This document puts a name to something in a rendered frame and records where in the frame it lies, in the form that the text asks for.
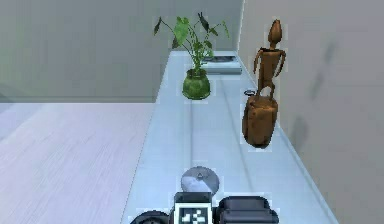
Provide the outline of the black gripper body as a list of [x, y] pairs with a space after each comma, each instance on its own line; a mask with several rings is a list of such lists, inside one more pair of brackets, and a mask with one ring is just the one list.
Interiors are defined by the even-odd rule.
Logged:
[[146, 211], [134, 218], [130, 224], [169, 224], [169, 215], [157, 210]]

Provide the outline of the green potted house plant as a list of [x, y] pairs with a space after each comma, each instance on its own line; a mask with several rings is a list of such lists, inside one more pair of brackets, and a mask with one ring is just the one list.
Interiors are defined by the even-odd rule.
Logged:
[[183, 80], [182, 94], [191, 100], [206, 99], [211, 93], [208, 72], [204, 68], [205, 59], [214, 57], [214, 47], [210, 40], [211, 36], [218, 37], [218, 28], [222, 28], [227, 38], [230, 38], [229, 30], [225, 21], [213, 26], [210, 25], [202, 12], [197, 14], [198, 20], [192, 23], [187, 17], [176, 18], [176, 23], [171, 27], [161, 16], [153, 28], [156, 36], [161, 26], [165, 26], [173, 35], [171, 48], [184, 48], [191, 58], [192, 67], [186, 71]]

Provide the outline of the brown wooden figure statue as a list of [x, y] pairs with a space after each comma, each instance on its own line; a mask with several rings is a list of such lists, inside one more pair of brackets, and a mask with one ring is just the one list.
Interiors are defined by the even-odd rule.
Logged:
[[257, 90], [247, 94], [242, 118], [242, 134], [255, 148], [266, 148], [271, 141], [277, 121], [278, 103], [274, 99], [274, 77], [284, 67], [286, 52], [277, 45], [283, 36], [279, 19], [275, 19], [268, 34], [269, 47], [261, 47], [254, 59], [253, 73], [258, 74]]

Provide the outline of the grey flat box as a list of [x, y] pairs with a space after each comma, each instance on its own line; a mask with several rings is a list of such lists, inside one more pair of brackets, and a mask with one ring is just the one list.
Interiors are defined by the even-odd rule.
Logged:
[[202, 68], [208, 74], [237, 75], [242, 73], [242, 66], [236, 56], [214, 56], [202, 60]]

